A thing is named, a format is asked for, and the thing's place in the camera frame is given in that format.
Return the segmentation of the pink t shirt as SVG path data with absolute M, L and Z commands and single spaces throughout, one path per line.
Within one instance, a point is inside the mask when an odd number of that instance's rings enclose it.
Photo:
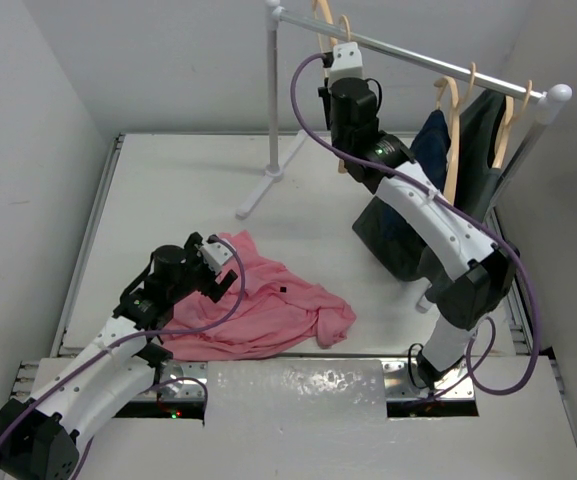
M 245 293 L 233 316 L 205 332 L 165 335 L 178 360 L 229 361 L 268 358 L 308 340 L 330 348 L 347 338 L 356 314 L 342 298 L 311 284 L 275 260 L 261 256 L 247 231 L 221 233 L 244 266 Z

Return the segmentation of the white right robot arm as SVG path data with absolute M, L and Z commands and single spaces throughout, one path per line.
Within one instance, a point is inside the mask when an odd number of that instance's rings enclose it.
M 464 357 L 483 315 L 509 290 L 513 254 L 445 207 L 451 137 L 433 110 L 411 145 L 379 128 L 380 98 L 359 78 L 319 90 L 332 149 L 374 198 L 353 229 L 399 280 L 430 280 L 440 316 L 417 355 L 414 381 L 433 389 Z

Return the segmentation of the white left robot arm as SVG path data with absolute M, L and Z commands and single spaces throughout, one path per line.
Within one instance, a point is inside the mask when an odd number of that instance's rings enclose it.
M 0 470 L 15 479 L 71 479 L 96 433 L 137 395 L 165 385 L 175 306 L 194 293 L 218 302 L 245 282 L 227 240 L 191 234 L 163 245 L 124 289 L 93 340 L 43 387 L 0 409 Z

